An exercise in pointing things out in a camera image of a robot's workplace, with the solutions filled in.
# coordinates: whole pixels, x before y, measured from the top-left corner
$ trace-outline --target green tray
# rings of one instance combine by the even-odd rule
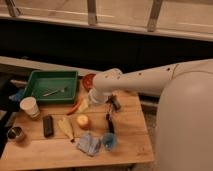
[[[23,98],[33,96],[39,104],[73,104],[78,84],[77,71],[33,71],[27,82]],[[43,96],[65,88],[64,91]]]

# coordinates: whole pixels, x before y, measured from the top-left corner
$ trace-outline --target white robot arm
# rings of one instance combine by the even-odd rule
[[[114,90],[137,91],[145,95],[159,97],[165,85],[174,77],[196,70],[199,66],[209,64],[210,61],[177,63],[126,74],[123,74],[117,68],[110,69],[94,77],[94,88],[90,91],[89,98],[92,103],[102,104],[107,101]]]
[[[157,111],[156,170],[213,170],[213,60],[201,60],[122,74],[97,74],[89,92],[93,104],[114,90],[160,96]]]

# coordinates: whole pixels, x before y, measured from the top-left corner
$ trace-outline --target remote control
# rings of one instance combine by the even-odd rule
[[[46,138],[54,134],[53,118],[51,115],[46,115],[43,117],[43,131],[44,131],[44,136]]]

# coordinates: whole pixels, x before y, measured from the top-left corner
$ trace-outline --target small bowl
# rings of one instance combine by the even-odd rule
[[[7,132],[7,138],[10,141],[20,142],[25,138],[25,133],[22,131],[21,127],[12,127]]]

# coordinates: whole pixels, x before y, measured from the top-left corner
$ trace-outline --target paper cup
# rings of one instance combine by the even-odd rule
[[[36,118],[40,114],[36,99],[34,97],[26,97],[22,99],[20,108],[31,118]]]

